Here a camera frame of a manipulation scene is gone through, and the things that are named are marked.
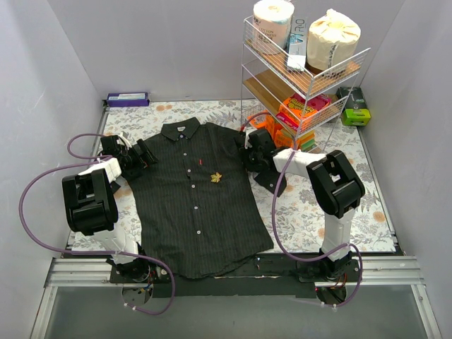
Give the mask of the white toilet paper roll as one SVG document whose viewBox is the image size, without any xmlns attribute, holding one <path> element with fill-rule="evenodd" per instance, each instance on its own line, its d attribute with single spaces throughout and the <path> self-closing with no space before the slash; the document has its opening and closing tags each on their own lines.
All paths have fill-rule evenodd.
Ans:
<svg viewBox="0 0 452 339">
<path fill-rule="evenodd" d="M 278 54 L 287 44 L 295 6 L 291 1 L 264 0 L 253 7 L 253 48 L 263 54 Z"/>
</svg>

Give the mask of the cream toilet paper roll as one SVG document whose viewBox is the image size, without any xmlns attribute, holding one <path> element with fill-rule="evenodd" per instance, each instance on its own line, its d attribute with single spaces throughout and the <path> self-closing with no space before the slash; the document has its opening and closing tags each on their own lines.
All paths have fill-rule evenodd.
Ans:
<svg viewBox="0 0 452 339">
<path fill-rule="evenodd" d="M 325 71 L 352 57 L 361 37 L 361 28 L 348 16 L 330 8 L 310 26 L 307 64 Z"/>
</svg>

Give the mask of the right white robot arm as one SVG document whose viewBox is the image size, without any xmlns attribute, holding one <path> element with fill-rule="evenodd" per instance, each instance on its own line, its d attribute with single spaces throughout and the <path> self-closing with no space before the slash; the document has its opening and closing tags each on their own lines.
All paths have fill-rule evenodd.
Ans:
<svg viewBox="0 0 452 339">
<path fill-rule="evenodd" d="M 293 148 L 278 148 L 265 128 L 241 128 L 236 139 L 239 153 L 247 170 L 255 172 L 255 181 L 273 194 L 271 222 L 275 240 L 282 252 L 293 260 L 320 262 L 320 274 L 327 280 L 338 279 L 345 272 L 343 259 L 350 257 L 352 219 L 364 185 L 340 150 L 328 154 L 306 153 Z M 289 253 L 278 236 L 275 219 L 277 198 L 285 190 L 285 175 L 308 179 L 316 202 L 324 212 L 324 238 L 319 255 L 300 258 Z"/>
</svg>

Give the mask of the black pinstriped shirt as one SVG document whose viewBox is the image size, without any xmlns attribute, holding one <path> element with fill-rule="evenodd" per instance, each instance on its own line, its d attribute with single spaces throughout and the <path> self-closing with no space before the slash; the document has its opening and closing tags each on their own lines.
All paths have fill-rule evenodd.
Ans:
<svg viewBox="0 0 452 339">
<path fill-rule="evenodd" d="M 148 256 L 190 279 L 220 275 L 274 247 L 248 173 L 239 132 L 197 118 L 164 124 L 145 143 L 159 163 L 128 185 Z M 210 176 L 221 173 L 219 183 Z"/>
</svg>

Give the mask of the orange box left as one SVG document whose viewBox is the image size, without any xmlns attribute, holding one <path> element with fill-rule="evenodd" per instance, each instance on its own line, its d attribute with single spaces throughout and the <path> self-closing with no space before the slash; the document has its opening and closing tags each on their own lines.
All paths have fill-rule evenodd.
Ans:
<svg viewBox="0 0 452 339">
<path fill-rule="evenodd" d="M 272 138 L 275 137 L 277 131 L 283 128 L 282 124 L 280 124 L 267 110 L 260 112 L 260 115 L 252 119 L 249 122 L 249 125 L 256 129 L 265 128 Z"/>
</svg>

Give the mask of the orange pink snack box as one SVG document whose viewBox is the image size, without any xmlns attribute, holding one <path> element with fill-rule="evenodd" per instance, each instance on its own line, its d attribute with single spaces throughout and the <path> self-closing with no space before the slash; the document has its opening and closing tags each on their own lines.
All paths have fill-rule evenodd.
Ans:
<svg viewBox="0 0 452 339">
<path fill-rule="evenodd" d="M 280 105 L 277 119 L 293 131 L 304 131 L 314 122 L 314 116 L 329 106 L 331 99 L 326 95 L 318 95 L 308 102 L 295 93 Z"/>
</svg>

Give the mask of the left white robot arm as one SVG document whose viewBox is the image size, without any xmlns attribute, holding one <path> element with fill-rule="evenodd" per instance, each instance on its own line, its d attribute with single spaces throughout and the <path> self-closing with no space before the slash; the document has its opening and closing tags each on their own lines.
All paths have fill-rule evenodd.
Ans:
<svg viewBox="0 0 452 339">
<path fill-rule="evenodd" d="M 142 139 L 131 144 L 119 134 L 103 136 L 100 142 L 102 152 L 93 164 L 62 179 L 66 219 L 73 232 L 94 239 L 112 252 L 112 266 L 125 268 L 134 282 L 141 283 L 149 277 L 150 265 L 141 258 L 141 246 L 117 224 L 114 193 L 119 189 L 118 178 L 131 182 L 158 159 Z"/>
</svg>

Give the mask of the gold brooch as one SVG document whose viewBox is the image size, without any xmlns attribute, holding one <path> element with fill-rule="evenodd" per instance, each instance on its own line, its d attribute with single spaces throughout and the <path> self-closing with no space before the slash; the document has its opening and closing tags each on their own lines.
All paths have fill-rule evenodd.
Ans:
<svg viewBox="0 0 452 339">
<path fill-rule="evenodd" d="M 222 175 L 219 172 L 216 172 L 210 176 L 210 181 L 212 183 L 219 183 L 221 179 L 222 179 Z"/>
</svg>

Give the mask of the blue white toothpaste box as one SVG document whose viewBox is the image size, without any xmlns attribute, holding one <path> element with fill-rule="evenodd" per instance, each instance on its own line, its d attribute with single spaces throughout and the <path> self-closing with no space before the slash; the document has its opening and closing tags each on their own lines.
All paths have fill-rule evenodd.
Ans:
<svg viewBox="0 0 452 339">
<path fill-rule="evenodd" d="M 286 46 L 288 71 L 303 71 L 307 59 L 307 20 L 293 18 Z"/>
</svg>

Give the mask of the aluminium frame rail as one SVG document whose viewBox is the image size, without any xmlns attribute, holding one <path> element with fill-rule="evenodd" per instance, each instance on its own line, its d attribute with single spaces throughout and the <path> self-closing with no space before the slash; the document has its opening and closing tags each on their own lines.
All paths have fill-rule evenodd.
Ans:
<svg viewBox="0 0 452 339">
<path fill-rule="evenodd" d="M 44 338 L 60 287 L 101 287 L 109 283 L 111 268 L 102 258 L 54 258 L 30 338 Z"/>
</svg>

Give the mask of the green black box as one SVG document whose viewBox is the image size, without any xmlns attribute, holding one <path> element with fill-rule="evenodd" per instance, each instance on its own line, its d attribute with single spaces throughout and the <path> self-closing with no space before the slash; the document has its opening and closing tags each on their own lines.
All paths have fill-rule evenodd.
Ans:
<svg viewBox="0 0 452 339">
<path fill-rule="evenodd" d="M 339 100 L 347 97 L 341 114 L 341 122 L 344 126 L 366 126 L 368 124 L 371 115 L 360 87 L 339 87 L 336 96 Z"/>
</svg>

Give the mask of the purple flat box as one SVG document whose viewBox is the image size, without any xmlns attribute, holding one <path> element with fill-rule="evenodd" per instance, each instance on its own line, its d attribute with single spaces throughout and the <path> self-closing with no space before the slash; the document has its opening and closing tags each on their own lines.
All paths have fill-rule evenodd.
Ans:
<svg viewBox="0 0 452 339">
<path fill-rule="evenodd" d="M 106 99 L 108 107 L 148 107 L 148 93 L 109 93 Z"/>
</svg>

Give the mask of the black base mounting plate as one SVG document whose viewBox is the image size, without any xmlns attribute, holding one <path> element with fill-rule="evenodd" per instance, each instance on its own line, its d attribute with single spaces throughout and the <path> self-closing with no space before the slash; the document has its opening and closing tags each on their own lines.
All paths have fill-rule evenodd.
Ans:
<svg viewBox="0 0 452 339">
<path fill-rule="evenodd" d="M 293 295 L 315 298 L 316 283 L 340 290 L 345 283 L 358 278 L 357 260 L 346 258 L 341 267 L 327 263 L 294 261 L 283 254 L 258 254 L 223 275 L 200 279 L 175 275 L 175 295 L 178 297 L 229 297 Z"/>
</svg>

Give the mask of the floral tablecloth mat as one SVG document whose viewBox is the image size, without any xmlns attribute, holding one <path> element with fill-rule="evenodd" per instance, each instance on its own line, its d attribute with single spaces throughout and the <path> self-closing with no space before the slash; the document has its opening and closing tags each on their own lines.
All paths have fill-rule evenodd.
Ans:
<svg viewBox="0 0 452 339">
<path fill-rule="evenodd" d="M 196 117 L 231 129 L 241 126 L 240 100 L 152 102 L 148 107 L 107 108 L 98 131 L 104 135 L 123 132 L 129 141 L 145 139 L 160 132 L 165 123 Z M 392 254 L 399 250 L 395 232 L 388 221 L 383 199 L 372 174 L 371 165 L 355 127 L 331 120 L 319 131 L 322 153 L 341 150 L 347 156 L 365 187 L 365 195 L 352 219 L 351 242 L 364 254 Z M 287 174 L 287 187 L 277 199 L 275 218 L 278 236 L 286 250 L 317 252 L 323 242 L 324 214 L 309 180 Z M 271 229 L 273 195 L 254 180 L 250 181 L 259 213 Z"/>
</svg>

